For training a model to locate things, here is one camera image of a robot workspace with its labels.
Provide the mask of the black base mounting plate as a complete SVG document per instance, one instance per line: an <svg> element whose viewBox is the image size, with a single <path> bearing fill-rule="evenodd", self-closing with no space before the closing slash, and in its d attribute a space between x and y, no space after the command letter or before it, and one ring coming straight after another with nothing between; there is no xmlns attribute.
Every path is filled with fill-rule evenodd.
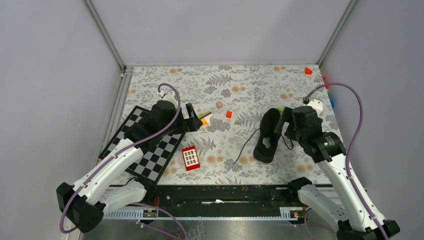
<svg viewBox="0 0 424 240"><path fill-rule="evenodd" d="M141 203L163 210L243 205L306 208L287 185L158 185L147 191Z"/></svg>

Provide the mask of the red triangular block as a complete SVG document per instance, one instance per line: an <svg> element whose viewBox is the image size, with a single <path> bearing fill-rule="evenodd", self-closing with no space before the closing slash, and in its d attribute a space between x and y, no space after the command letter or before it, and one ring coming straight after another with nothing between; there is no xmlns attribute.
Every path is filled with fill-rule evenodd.
<svg viewBox="0 0 424 240"><path fill-rule="evenodd" d="M306 75L311 75L311 74L313 73L313 71L312 71L310 68L306 67L306 68L304 69L304 73L305 73Z"/></svg>

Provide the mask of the black shoelace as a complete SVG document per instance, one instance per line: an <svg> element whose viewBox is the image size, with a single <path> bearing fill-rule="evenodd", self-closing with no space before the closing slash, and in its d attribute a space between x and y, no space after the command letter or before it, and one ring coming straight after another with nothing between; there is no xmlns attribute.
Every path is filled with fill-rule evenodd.
<svg viewBox="0 0 424 240"><path fill-rule="evenodd" d="M242 153L243 153L243 150L244 150L244 148L245 148L245 146L249 143L249 141L252 139L252 137L257 133L257 131L259 131L260 130L260 128L257 128L252 134L251 134L251 136L246 140L246 142L244 143L244 145L241 147L241 149L240 149L240 152L239 152L239 155L238 155L238 157L237 157L237 159L233 162L233 164L235 164L235 163L237 163L238 162L238 160L240 159L240 157L241 157L241 155L242 155ZM281 137L280 137L282 140L283 140L283 143L284 143L284 145L287 147L287 149L288 150L293 150L294 149L294 143L293 143L293 141L292 140L289 140L289 142L290 142L290 144L291 144L291 147L289 147L289 145L287 144L287 142L286 142L286 139L285 139L285 137L281 134Z"/></svg>

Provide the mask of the small wooden cube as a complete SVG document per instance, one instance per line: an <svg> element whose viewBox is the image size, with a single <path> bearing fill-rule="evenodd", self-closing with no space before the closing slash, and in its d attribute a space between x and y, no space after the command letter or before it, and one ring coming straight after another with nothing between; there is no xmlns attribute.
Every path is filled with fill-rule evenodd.
<svg viewBox="0 0 424 240"><path fill-rule="evenodd" d="M218 109L221 109L221 108L223 108L223 103L219 101L219 102L216 103L216 106L217 106Z"/></svg>

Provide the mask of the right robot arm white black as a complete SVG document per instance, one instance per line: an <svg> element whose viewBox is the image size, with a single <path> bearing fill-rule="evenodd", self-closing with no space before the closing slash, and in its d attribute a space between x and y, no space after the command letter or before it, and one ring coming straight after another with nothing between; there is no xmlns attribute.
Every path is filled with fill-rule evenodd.
<svg viewBox="0 0 424 240"><path fill-rule="evenodd" d="M388 240L400 232L395 220L387 219L372 202L346 161L348 152L334 132L322 130L319 114L323 104L313 99L294 109L285 107L275 133L297 142L330 180L341 205L322 195L306 177L288 183L287 201L293 206L307 205L336 232L339 240Z"/></svg>

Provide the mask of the red toy calculator block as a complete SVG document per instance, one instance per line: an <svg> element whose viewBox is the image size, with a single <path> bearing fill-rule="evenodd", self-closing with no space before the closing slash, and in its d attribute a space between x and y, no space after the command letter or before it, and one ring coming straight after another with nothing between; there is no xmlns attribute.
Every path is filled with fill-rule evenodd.
<svg viewBox="0 0 424 240"><path fill-rule="evenodd" d="M186 171L195 170L201 167L199 155L195 146L183 148L181 152Z"/></svg>

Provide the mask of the black white chessboard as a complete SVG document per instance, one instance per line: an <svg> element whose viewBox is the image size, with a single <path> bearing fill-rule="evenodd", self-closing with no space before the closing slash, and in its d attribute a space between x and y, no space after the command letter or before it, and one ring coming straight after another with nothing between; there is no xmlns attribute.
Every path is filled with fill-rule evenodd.
<svg viewBox="0 0 424 240"><path fill-rule="evenodd" d="M149 112L145 108L135 106L111 140L105 145L98 156L99 160L105 159L116 148L119 141L124 138L124 133L133 124L144 119ZM163 136L156 146L148 147L146 143L143 143L141 145L144 153L143 158L133 162L125 171L140 180L149 180L153 185L157 185L184 136L185 133Z"/></svg>

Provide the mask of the black sneaker shoe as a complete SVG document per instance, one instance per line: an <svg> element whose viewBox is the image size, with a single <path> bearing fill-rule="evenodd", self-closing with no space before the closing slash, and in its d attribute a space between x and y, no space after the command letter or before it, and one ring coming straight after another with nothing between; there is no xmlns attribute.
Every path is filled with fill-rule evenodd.
<svg viewBox="0 0 424 240"><path fill-rule="evenodd" d="M253 151L254 158L262 163L269 164L274 160L280 134L275 129L281 114L277 108L270 108L262 117L259 126L259 139Z"/></svg>

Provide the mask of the floral patterned table mat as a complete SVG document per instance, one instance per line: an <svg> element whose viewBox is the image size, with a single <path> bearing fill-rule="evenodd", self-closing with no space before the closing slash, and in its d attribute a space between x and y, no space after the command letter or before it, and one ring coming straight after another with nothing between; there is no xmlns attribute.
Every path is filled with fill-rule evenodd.
<svg viewBox="0 0 424 240"><path fill-rule="evenodd" d="M187 133L179 148L195 146L200 168L186 171L178 149L161 178L160 185L286 184L306 177L314 184L328 184L324 172L294 142L289 150L279 141L274 160L261 163L253 156L263 115L270 108L295 108L323 78L317 65L216 65L216 66L138 66L130 67L124 80L121 119L135 106L150 109L160 99L157 87L175 87L182 104L191 103L198 115L211 111L210 124ZM222 102L223 108L217 108ZM232 117L227 118L227 111Z"/></svg>

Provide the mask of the orange red toy piece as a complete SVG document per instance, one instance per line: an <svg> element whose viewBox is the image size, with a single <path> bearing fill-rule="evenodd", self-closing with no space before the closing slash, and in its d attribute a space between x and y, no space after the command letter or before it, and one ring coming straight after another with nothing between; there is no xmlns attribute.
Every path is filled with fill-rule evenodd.
<svg viewBox="0 0 424 240"><path fill-rule="evenodd" d="M326 77L325 76L322 76L322 80L323 80L323 83L326 85L327 84L327 80L326 80Z"/></svg>

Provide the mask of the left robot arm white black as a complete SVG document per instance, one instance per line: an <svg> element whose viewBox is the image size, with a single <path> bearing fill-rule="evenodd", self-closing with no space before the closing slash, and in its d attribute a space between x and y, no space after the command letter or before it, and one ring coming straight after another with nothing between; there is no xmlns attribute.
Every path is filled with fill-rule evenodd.
<svg viewBox="0 0 424 240"><path fill-rule="evenodd" d="M193 105L188 118L169 101L159 100L151 110L136 106L103 152L100 162L73 184L56 190L62 233L69 220L82 233L94 229L103 217L126 205L152 204L159 179L183 136L202 126Z"/></svg>

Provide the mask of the multicolour toy brick stack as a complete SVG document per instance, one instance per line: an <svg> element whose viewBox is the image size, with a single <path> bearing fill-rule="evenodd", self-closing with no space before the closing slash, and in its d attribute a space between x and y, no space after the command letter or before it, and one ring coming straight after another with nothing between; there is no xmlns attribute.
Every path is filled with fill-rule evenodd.
<svg viewBox="0 0 424 240"><path fill-rule="evenodd" d="M199 115L199 119L202 122L202 126L207 126L208 124L210 124L212 116L213 116L213 113L211 111L207 111Z"/></svg>

